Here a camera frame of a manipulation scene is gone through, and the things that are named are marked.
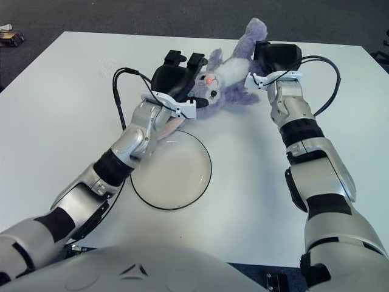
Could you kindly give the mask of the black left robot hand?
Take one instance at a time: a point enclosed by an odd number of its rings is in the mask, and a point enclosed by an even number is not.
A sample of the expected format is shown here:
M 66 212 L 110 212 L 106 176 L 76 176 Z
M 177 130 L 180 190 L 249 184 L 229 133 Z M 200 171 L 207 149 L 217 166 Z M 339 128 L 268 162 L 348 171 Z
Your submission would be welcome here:
M 186 61 L 181 51 L 170 50 L 162 66 L 156 69 L 151 79 L 151 90 L 168 94 L 176 102 L 196 102 L 197 108 L 204 108 L 209 105 L 206 98 L 196 97 L 190 94 L 195 86 L 195 79 L 200 70 L 208 61 L 204 54 L 192 53 L 187 62 L 187 67 L 179 66 Z

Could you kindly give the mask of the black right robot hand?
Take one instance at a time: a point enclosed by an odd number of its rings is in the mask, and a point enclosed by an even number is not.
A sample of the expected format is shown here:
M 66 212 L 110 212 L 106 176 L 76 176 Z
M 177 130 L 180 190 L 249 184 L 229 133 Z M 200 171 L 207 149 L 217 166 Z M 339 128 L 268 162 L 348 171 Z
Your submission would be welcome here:
M 257 41 L 253 59 L 265 75 L 277 71 L 296 71 L 301 65 L 302 51 L 295 44 Z

